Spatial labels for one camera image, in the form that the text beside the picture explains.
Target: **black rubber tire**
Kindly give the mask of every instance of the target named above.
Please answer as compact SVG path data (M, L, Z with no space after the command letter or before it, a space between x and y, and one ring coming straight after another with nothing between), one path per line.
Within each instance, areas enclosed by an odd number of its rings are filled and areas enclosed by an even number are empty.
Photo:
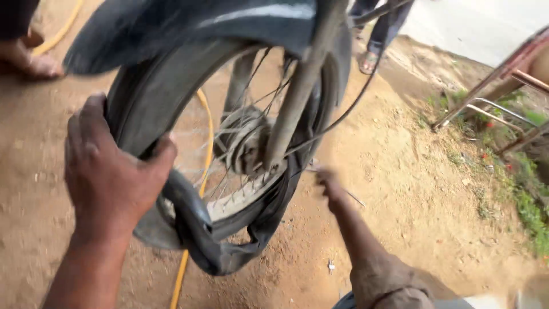
M196 90L221 65L254 45L257 44L244 40L212 38L185 44L131 67L122 67L109 91L105 115L118 146L136 157L147 158L154 142L172 128ZM324 66L321 88L328 87L330 95L321 95L319 106L312 113L304 113L314 128L309 135L327 126L340 95L335 61L327 59ZM324 76L332 79L329 85L325 85ZM313 143L309 149L314 151L319 142ZM223 239L239 231L249 225L260 211L246 207L231 217L214 222L214 237ZM180 249L173 227L166 222L161 224L159 220L165 221L153 207L134 235L148 245Z

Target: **sandy ground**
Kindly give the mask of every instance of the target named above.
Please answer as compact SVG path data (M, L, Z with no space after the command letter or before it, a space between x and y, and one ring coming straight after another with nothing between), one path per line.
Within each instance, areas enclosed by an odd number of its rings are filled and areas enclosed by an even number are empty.
M86 2L54 56L62 59L98 2ZM37 22L46 35L61 27L72 5L70 0L44 1ZM440 91L433 80L448 83L442 73L411 69L421 67L417 61L440 64L446 57L423 54L428 52L399 38L371 90L324 139L317 158L335 167L344 185L364 201L362 217L391 253L460 295L505 294L544 270L529 253L512 206L501 205L496 222L478 218L471 188L484 185L484 179L447 159L448 150L471 146L452 130L435 135L417 125L416 112L428 109L421 99ZM90 93L106 91L113 78L106 74L39 84L0 80L1 307L40 305L74 226L63 184L66 121ZM342 109L365 80L353 63ZM466 76L464 81L473 82ZM133 240L119 307L167 307L179 258L180 252L153 250ZM329 258L336 267L332 275ZM350 290L349 272L335 220L312 175L305 174L261 257L223 278L208 277L189 263L180 307L329 308Z

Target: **bare foot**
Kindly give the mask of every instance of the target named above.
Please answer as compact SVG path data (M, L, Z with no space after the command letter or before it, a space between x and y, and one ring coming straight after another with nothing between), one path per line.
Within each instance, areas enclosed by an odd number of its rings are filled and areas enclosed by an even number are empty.
M371 75L376 66L378 56L372 52L365 52L358 56L358 69L366 75Z
M54 79L64 75L63 68L48 55L33 56L22 39L0 41L0 60L33 79Z

